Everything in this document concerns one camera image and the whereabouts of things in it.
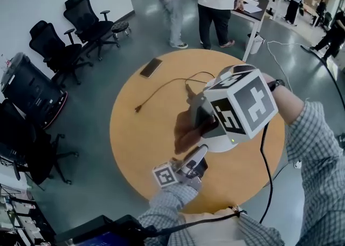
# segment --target orange tabletop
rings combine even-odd
[[[165,86],[139,113],[135,113],[134,108],[174,78],[188,78],[202,71],[217,76],[226,66],[243,64],[235,57],[210,50],[175,51],[158,59],[163,63],[149,79],[139,75],[142,68],[128,79],[115,101],[110,122],[116,163],[127,181],[146,199],[151,199],[159,190],[152,169],[175,156],[176,117],[188,109],[184,81]],[[209,81],[212,77],[201,73],[195,79]],[[191,81],[189,84],[196,93],[205,85]],[[224,153],[209,152],[205,157],[209,169],[202,178],[203,188],[184,212],[213,213],[242,204],[260,191],[268,181],[260,153],[261,135],[262,131],[254,139]],[[276,115],[270,122],[265,141],[265,155],[272,173],[282,154],[284,139],[284,122]],[[182,159],[184,154],[175,157]]]

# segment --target trash bin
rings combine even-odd
[[[248,43],[249,43],[249,38],[250,38],[250,34],[247,35],[246,48],[247,48]],[[249,53],[250,54],[257,53],[259,51],[259,48],[261,47],[261,45],[263,45],[264,43],[265,43],[265,39],[263,37],[261,37],[259,33],[256,33],[255,38],[254,38],[254,42],[252,44],[252,48],[250,49]]]

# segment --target chair base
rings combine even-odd
[[[69,74],[71,74],[71,75],[73,76],[75,82],[76,82],[78,85],[81,84],[81,82],[79,81],[77,75],[75,74],[75,70],[76,70],[76,69],[78,69],[79,67],[84,67],[84,66],[86,66],[86,65],[88,65],[88,66],[90,66],[90,67],[93,67],[93,63],[91,63],[91,62],[78,63],[79,60],[84,61],[83,58],[79,57],[79,58],[77,59],[77,61],[76,61],[73,65],[71,65],[70,67],[68,67],[67,69],[65,69],[65,70],[62,71],[61,74],[63,74],[63,78],[62,78],[62,80],[61,80],[61,82],[60,82],[60,86],[61,86],[62,88],[65,88],[65,87],[66,87],[65,84],[64,84],[64,81],[66,80],[66,78],[67,78],[67,76],[68,76]]]
[[[103,58],[101,56],[101,50],[102,50],[102,47],[104,45],[117,45],[117,47],[121,47],[121,45],[119,44],[119,41],[118,39],[116,38],[115,35],[113,35],[113,38],[114,38],[114,41],[106,41],[106,40],[98,40],[96,41],[96,45],[98,46],[98,52],[97,52],[97,56],[98,56],[98,60],[99,61],[102,61]],[[93,49],[89,50],[87,53],[86,53],[86,57],[90,58],[90,52],[93,51]]]
[[[65,135],[63,134],[57,134],[54,142],[52,143],[52,146],[53,146],[53,150],[56,152],[57,151],[57,148],[58,148],[58,145],[59,145],[59,139],[64,139],[65,138]],[[54,160],[54,167],[55,169],[57,170],[58,174],[60,175],[62,181],[68,185],[71,185],[72,184],[72,181],[71,180],[67,180],[65,179],[62,171],[61,171],[61,168],[59,166],[59,163],[58,163],[58,160],[60,159],[63,159],[63,158],[66,158],[66,157],[69,157],[73,155],[74,157],[78,158],[79,157],[79,153],[78,152],[67,152],[67,153],[61,153],[61,154],[57,154],[56,155],[56,158]]]

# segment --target black office chair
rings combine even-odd
[[[0,143],[6,145],[11,153],[15,175],[20,180],[19,172],[30,172],[32,180],[36,184],[41,184],[46,178],[51,178],[50,171],[55,166],[61,179],[71,185],[70,180],[66,180],[58,164],[58,159],[70,155],[78,157],[77,152],[57,154],[59,138],[64,135],[58,134],[53,143],[50,143],[51,136],[44,130],[24,119],[15,106],[5,99],[0,104]]]
[[[74,43],[71,36],[73,31],[74,29],[70,29],[65,32],[65,34],[68,34],[72,43],[66,46],[56,34],[54,26],[51,23],[40,20],[30,30],[32,38],[29,43],[30,48],[42,55],[44,58],[43,62],[47,63],[47,66],[56,73],[53,80],[57,80],[61,75],[63,76],[60,83],[61,87],[65,87],[64,81],[69,73],[72,74],[77,84],[80,85],[81,82],[75,75],[75,69],[85,65],[93,66],[91,62],[78,64],[78,61],[83,61],[83,58],[80,57],[81,44]]]
[[[67,0],[65,5],[65,18],[74,25],[76,28],[75,34],[78,35],[83,43],[88,42],[90,46],[96,43],[98,46],[98,59],[100,61],[102,60],[101,49],[103,45],[115,44],[120,47],[115,35],[113,35],[115,40],[114,42],[103,39],[109,33],[114,24],[107,18],[107,14],[110,12],[109,10],[101,12],[101,14],[104,15],[105,20],[99,20],[92,10],[90,0]],[[88,51],[86,54],[87,57],[90,57],[89,53],[92,50],[93,49],[90,49]]]

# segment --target hand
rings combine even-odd
[[[204,121],[198,128],[194,128],[191,121],[191,110],[178,114],[174,129],[175,154],[186,152],[190,147],[200,141],[201,135],[210,130],[213,117]]]
[[[239,1],[236,2],[235,10],[243,11],[244,10],[243,2],[239,2]]]

